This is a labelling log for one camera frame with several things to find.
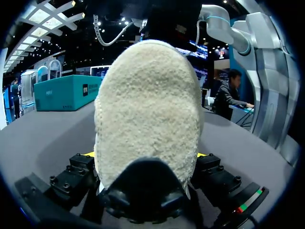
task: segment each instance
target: teal display stand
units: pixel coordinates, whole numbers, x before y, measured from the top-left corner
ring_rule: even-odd
[[[34,84],[37,111],[76,111],[93,101],[102,79],[69,75]]]

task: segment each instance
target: white fluffy mitt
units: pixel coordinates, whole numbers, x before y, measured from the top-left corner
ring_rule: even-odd
[[[157,157],[186,188],[202,119],[199,82],[185,57],[155,40],[129,47],[113,62],[95,100],[95,166],[102,183],[108,188],[140,157]]]

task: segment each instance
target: bolt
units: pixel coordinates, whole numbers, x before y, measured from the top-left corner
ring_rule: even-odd
[[[223,171],[223,169],[224,169],[224,166],[219,165],[219,166],[217,167],[217,170],[218,170],[218,171]]]
[[[55,183],[57,180],[57,178],[55,176],[51,176],[50,177],[50,182]]]
[[[234,181],[235,182],[240,182],[242,180],[242,177],[241,176],[236,176],[234,177]]]
[[[72,166],[71,165],[66,166],[66,168],[67,168],[68,171],[72,170]]]
[[[24,192],[22,193],[22,196],[23,196],[23,198],[26,198],[26,197],[28,197],[28,193],[27,193],[26,191],[24,191]]]
[[[79,172],[81,175],[83,175],[83,174],[85,173],[85,170],[83,170],[82,168],[80,168],[80,169],[78,170],[78,172]]]
[[[212,174],[212,171],[210,169],[207,169],[206,173],[210,175],[210,174]]]
[[[63,188],[65,189],[65,190],[67,190],[67,189],[69,189],[71,186],[68,184],[68,183],[65,183],[64,185],[63,185]]]

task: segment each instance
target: man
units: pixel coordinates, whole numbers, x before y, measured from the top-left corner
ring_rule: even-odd
[[[229,82],[222,81],[212,107],[212,110],[214,110],[216,114],[228,120],[230,120],[232,116],[232,109],[229,108],[229,105],[239,105],[249,108],[254,107],[252,104],[239,101],[237,89],[241,82],[241,76],[241,72],[236,69],[232,69],[229,72]]]
[[[14,85],[11,87],[11,92],[15,107],[15,119],[17,119],[20,118],[18,78],[15,79]]]

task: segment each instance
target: desk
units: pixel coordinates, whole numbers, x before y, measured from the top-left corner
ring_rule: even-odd
[[[51,175],[59,174],[66,167],[70,157],[91,152],[95,140],[93,117],[94,106],[90,103],[75,112],[33,111],[5,127],[0,131],[0,170],[5,182],[11,187],[33,172],[48,183]],[[293,173],[293,168],[267,143],[213,113],[205,113],[199,151],[220,157],[225,169],[242,176],[243,185],[252,180],[270,189],[253,213],[258,221],[279,199]],[[198,196],[204,224],[210,226],[219,212],[206,204],[201,191]],[[103,223],[114,228],[118,225],[116,221],[106,214],[103,217]],[[253,226],[251,222],[246,223],[245,229]],[[174,220],[168,228],[175,225],[179,229],[192,229]]]

